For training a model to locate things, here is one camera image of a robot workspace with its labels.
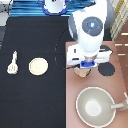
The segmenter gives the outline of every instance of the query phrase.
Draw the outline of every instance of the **cable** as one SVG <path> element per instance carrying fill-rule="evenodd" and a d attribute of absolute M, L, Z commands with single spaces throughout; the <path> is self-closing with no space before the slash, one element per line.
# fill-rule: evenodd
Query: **cable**
<path fill-rule="evenodd" d="M 0 3 L 4 6 L 4 10 L 1 11 L 0 13 L 7 11 L 5 5 L 1 1 L 0 1 Z"/>
<path fill-rule="evenodd" d="M 54 56 L 55 56 L 55 63 L 56 63 L 56 65 L 57 65 L 57 67 L 59 67 L 60 69 L 70 69 L 70 68 L 75 68 L 75 67 L 77 67 L 77 65 L 75 65 L 75 66 L 63 68 L 63 67 L 60 67 L 60 66 L 58 65 L 58 63 L 57 63 L 57 58 L 56 58 L 57 46 L 58 46 L 58 43 L 59 43 L 61 37 L 63 36 L 63 34 L 65 33 L 65 31 L 66 31 L 67 29 L 68 29 L 68 27 L 66 27 L 66 29 L 61 33 L 61 35 L 59 36 L 59 38 L 58 38 L 58 40 L 57 40 L 57 42 L 56 42 L 56 45 L 55 45 L 55 54 L 54 54 Z"/>
<path fill-rule="evenodd" d="M 11 10 L 11 9 L 9 9 L 11 2 L 12 2 L 12 0 L 10 0 L 9 5 L 8 5 L 8 10 L 7 10 L 8 15 L 9 15 L 9 11 Z"/>
<path fill-rule="evenodd" d="M 8 15 L 9 15 L 9 10 L 11 10 L 11 9 L 9 9 L 9 6 L 8 6 L 8 9 L 6 9 L 6 7 L 5 7 L 5 4 L 3 4 L 2 3 L 2 5 L 4 6 L 4 10 L 3 11 L 1 11 L 0 13 L 2 13 L 2 12 L 7 12 L 8 13 Z"/>

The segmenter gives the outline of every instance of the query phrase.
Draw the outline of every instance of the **blue light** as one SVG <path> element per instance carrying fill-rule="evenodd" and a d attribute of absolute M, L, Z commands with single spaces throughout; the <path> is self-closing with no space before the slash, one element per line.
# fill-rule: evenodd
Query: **blue light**
<path fill-rule="evenodd" d="M 91 27 L 94 27 L 94 25 L 95 25 L 94 23 L 91 23 Z"/>

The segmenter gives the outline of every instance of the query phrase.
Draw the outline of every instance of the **plate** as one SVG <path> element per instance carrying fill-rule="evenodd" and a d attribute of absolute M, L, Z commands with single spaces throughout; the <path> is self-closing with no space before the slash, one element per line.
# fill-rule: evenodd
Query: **plate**
<path fill-rule="evenodd" d="M 111 109 L 114 100 L 99 88 L 88 87 L 80 92 L 76 100 L 76 110 L 81 120 L 91 127 L 106 127 L 114 119 L 116 109 Z"/>
<path fill-rule="evenodd" d="M 35 58 L 29 63 L 29 71 L 33 75 L 42 75 L 48 69 L 48 63 L 44 58 Z"/>

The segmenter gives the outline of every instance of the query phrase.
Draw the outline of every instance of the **table surface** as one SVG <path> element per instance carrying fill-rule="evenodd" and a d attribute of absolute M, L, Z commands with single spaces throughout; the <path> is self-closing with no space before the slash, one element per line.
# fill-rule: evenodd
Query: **table surface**
<path fill-rule="evenodd" d="M 75 42 L 66 42 L 66 50 L 68 46 L 73 44 Z M 86 78 L 77 76 L 73 69 L 66 70 L 66 128 L 90 128 L 90 126 L 82 122 L 75 108 L 78 94 L 87 87 L 100 87 L 106 90 L 113 97 L 115 103 L 120 103 L 125 99 L 123 93 L 126 92 L 126 87 L 115 43 L 104 41 L 103 44 L 113 50 L 110 62 L 115 67 L 115 73 L 112 76 L 102 76 L 98 71 L 98 67 L 93 68 Z M 113 122 L 107 128 L 128 128 L 127 120 L 128 110 L 122 112 L 117 110 Z"/>

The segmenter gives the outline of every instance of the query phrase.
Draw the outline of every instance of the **black tablecloth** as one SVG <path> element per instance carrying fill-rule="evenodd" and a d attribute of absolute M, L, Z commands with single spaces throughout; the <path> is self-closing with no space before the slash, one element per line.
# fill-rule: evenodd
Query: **black tablecloth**
<path fill-rule="evenodd" d="M 0 128 L 66 128 L 66 71 L 56 67 L 54 47 L 68 17 L 9 17 L 0 51 Z M 67 31 L 57 50 L 59 65 L 65 67 Z M 7 73 L 14 51 L 19 71 Z M 29 72 L 36 57 L 48 61 L 42 76 Z"/>

